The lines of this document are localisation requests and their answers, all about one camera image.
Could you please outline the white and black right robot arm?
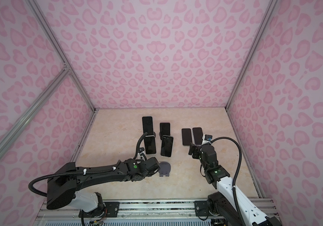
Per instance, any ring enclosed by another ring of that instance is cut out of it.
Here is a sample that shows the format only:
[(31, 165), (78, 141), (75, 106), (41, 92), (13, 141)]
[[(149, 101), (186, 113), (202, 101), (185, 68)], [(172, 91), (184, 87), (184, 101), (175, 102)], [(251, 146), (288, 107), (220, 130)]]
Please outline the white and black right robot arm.
[(209, 212), (221, 215), (233, 226), (281, 226), (276, 217), (268, 217), (236, 186), (235, 180), (218, 163), (211, 144), (190, 144), (189, 153), (201, 162), (208, 184), (217, 190), (208, 196)]

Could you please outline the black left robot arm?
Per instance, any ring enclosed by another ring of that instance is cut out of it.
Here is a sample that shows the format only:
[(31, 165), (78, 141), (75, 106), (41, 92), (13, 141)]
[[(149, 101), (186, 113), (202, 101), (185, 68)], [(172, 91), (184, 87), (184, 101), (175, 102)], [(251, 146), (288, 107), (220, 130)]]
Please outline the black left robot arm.
[(77, 167), (75, 162), (60, 168), (47, 182), (47, 209), (67, 206), (75, 193), (86, 187), (109, 182), (141, 181), (160, 170), (155, 157), (146, 161), (127, 159), (114, 165), (101, 167)]

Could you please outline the grey round phone stand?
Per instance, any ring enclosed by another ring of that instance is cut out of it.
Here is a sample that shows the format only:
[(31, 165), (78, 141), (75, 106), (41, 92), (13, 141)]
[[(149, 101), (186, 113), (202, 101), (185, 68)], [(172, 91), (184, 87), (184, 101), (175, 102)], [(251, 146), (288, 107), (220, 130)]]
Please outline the grey round phone stand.
[(169, 177), (170, 176), (170, 172), (171, 172), (170, 163), (160, 162), (159, 167), (160, 167), (160, 170), (158, 172), (159, 172), (160, 177)]

